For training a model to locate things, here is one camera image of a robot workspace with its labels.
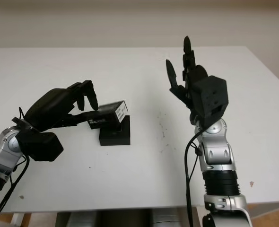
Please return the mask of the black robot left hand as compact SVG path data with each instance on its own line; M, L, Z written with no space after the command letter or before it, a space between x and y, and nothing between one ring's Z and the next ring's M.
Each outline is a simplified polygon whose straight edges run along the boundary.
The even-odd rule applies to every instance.
M75 103L80 111L84 111L85 97L96 111L98 101L91 80L77 82L67 88L54 88L30 107L24 119L38 131L46 131L68 117Z

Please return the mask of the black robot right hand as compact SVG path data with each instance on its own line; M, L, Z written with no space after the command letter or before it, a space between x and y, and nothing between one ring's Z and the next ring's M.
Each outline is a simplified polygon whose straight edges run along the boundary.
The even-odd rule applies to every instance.
M194 83L206 78L208 74L202 66L196 65L194 50L191 46L191 41L188 36L183 40L183 71L182 78L185 86L178 85L176 81L176 73L172 63L166 60L166 71L170 82L170 92L181 100L186 107L191 111L190 122L192 125L196 124L199 118L198 112L194 106L194 98L191 95Z

